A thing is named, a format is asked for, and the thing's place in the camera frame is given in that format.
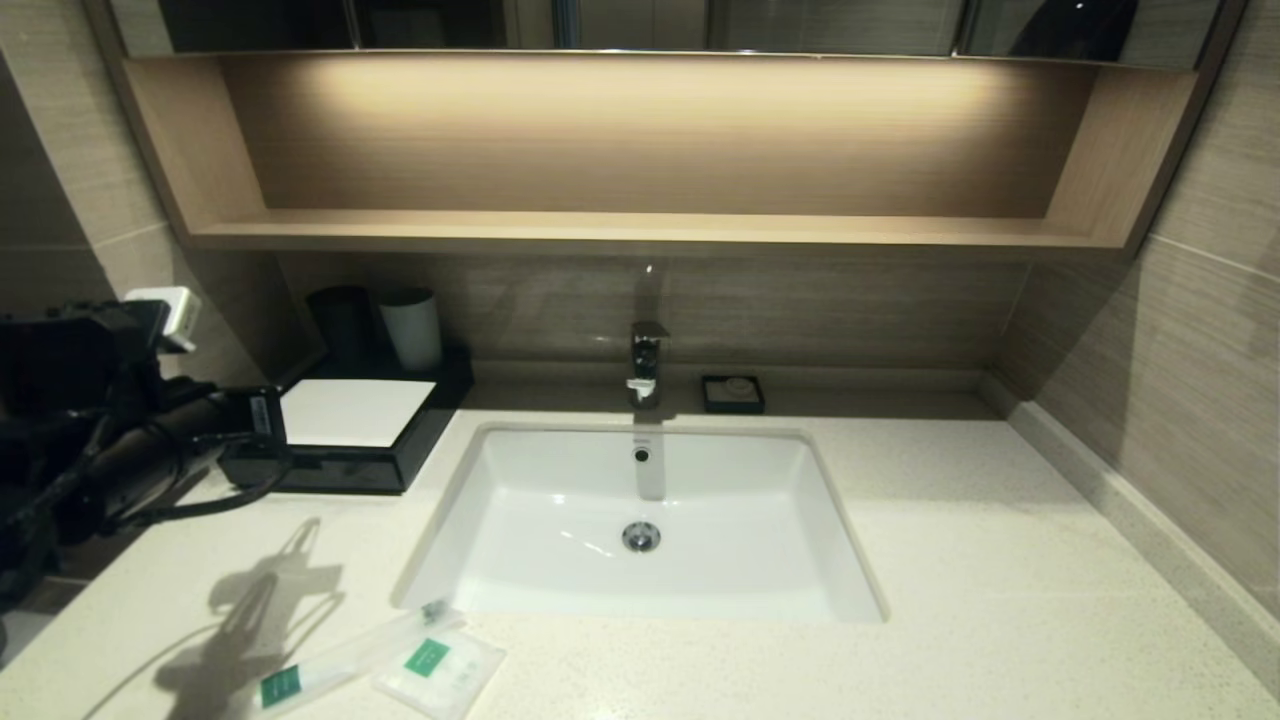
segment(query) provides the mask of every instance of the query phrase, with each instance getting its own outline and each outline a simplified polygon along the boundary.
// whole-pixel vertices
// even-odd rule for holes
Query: sink
[[[398,605],[882,623],[810,445],[782,434],[476,433]]]

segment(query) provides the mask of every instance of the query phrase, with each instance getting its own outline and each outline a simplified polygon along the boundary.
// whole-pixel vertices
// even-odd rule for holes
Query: soap dish
[[[760,415],[764,391],[754,375],[703,375],[703,407],[716,414]]]

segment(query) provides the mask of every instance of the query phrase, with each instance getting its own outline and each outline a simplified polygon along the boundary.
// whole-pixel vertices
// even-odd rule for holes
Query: white countertop
[[[470,717],[1280,716],[1160,575],[978,402],[952,397],[932,414],[957,419],[671,420],[809,433],[888,621],[472,614],[468,632],[508,656]],[[303,660],[399,612],[396,585],[477,427],[630,421],[465,410],[402,497],[279,495],[157,527],[0,673],[0,717],[218,716],[285,653]],[[211,478],[192,500],[225,492]],[[308,523],[310,552],[282,555]],[[270,593],[265,612],[230,612],[251,591]],[[364,679],[292,716],[420,717]]]

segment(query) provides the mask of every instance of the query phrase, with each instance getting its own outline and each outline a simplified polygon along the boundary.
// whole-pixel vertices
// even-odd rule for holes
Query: drain
[[[662,542],[662,533],[653,523],[631,523],[622,528],[622,544],[632,552],[653,552]]]

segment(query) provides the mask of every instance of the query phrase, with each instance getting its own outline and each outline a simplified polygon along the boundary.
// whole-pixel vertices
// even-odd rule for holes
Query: chrome faucet
[[[645,320],[631,325],[631,372],[628,400],[636,410],[658,406],[658,347],[671,337],[667,328]]]

